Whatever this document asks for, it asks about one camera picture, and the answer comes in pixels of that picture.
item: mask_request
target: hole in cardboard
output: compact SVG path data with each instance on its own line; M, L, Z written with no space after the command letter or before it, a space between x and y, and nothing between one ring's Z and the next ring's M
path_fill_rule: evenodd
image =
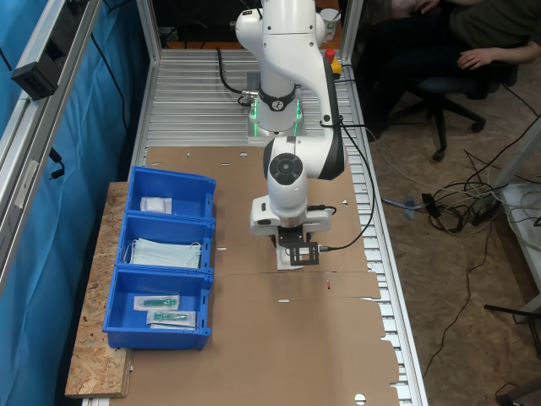
M363 394L358 393L357 395L355 395L355 403L363 405L366 403L366 398Z

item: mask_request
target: bin compartment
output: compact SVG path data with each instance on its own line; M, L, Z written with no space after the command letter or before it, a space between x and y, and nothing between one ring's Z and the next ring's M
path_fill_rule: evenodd
M210 336L208 309L212 276L116 266L103 331L114 348L202 349ZM191 330L150 328L146 311L134 310L135 296L179 294L178 309L195 311Z
M212 217L212 198L216 181L205 176L133 167L129 181L129 211L141 212L142 197L161 197L172 199L172 215L175 217L199 217L214 222ZM157 216L168 216L148 212Z
M120 239L118 240L116 265L143 268L156 267L162 270L212 274L210 250L213 234L214 224L211 222L173 218L171 216L146 216L145 214L126 213ZM148 239L161 244L200 244L201 256L199 264L194 264L197 265L196 268L129 264L132 255L131 244L137 239Z

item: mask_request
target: office chair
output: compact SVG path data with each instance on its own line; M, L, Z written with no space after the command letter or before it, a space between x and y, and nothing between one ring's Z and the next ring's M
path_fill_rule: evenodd
M480 80L473 75L427 78L420 83L418 83L418 80L412 80L412 85L408 90L423 100L393 114L391 122L396 122L408 114L428 109L427 118L435 117L440 138L440 148L434 153L433 158L435 161L441 162L445 156L445 148L447 148L445 110L472 120L472 131L474 133L483 131L486 124L484 118L460 104L448 100L446 96L449 94L463 94L472 100L484 100L489 93L495 93L502 83L513 86L516 83L518 66L507 63L491 63L487 71L489 76L487 80Z

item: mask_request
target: blue wall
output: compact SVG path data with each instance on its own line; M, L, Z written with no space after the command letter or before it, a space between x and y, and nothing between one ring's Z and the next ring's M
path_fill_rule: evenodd
M121 1L111 0L110 4ZM0 46L7 58L18 60L45 0L0 3L0 19L13 22L11 26L0 24ZM6 15L6 8L17 13ZM25 14L24 21L17 20ZM20 32L28 35L21 39ZM142 94L148 69L136 2L110 14L102 6L94 35L124 94L129 121L130 107L137 111L134 100ZM6 43L17 46L4 47ZM20 92L4 76L0 129ZM57 374L64 346L70 344L69 327L85 268L85 250L92 245L92 230L100 220L108 185L117 180L125 137L122 101L89 41L54 143L66 174L49 180L47 175L58 169L49 160L0 297L1 406L55 403L55 386L64 383L57 382Z

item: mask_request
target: jeans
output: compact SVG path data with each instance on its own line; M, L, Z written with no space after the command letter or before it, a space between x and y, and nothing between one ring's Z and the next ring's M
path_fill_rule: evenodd
M460 52L467 49L471 47L453 36L449 15L423 15L374 25L355 73L365 121L386 123L409 85L435 76L470 74L457 64Z

